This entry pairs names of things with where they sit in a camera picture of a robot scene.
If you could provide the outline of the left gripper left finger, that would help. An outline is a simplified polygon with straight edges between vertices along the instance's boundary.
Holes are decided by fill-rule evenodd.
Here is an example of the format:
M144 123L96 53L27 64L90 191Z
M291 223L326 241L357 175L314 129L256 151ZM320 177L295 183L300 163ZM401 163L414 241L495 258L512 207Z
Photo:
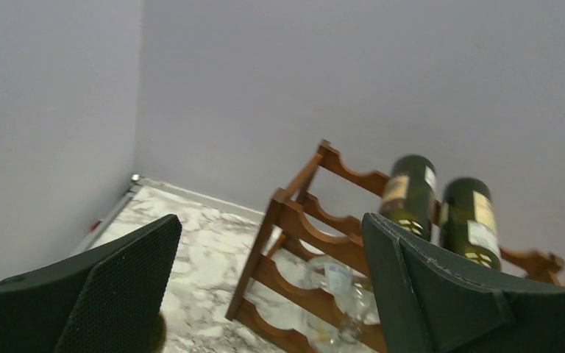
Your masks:
M174 214L0 281L0 352L161 352L180 244Z

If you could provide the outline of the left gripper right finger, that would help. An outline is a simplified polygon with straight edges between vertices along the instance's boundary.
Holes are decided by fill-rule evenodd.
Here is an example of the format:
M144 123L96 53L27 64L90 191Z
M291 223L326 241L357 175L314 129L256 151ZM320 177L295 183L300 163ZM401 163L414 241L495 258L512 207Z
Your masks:
M565 352L565 287L478 265L376 213L361 226L390 352Z

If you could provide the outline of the green wine bottle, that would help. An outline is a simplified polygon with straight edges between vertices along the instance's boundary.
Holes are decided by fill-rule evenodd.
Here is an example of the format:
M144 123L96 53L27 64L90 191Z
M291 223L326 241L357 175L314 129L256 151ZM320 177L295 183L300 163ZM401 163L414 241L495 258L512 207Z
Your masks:
M502 270L491 193L483 181L464 176L451 180L443 193L438 225L443 249Z
M391 167L379 214L430 242L435 196L434 165L426 157L408 154Z

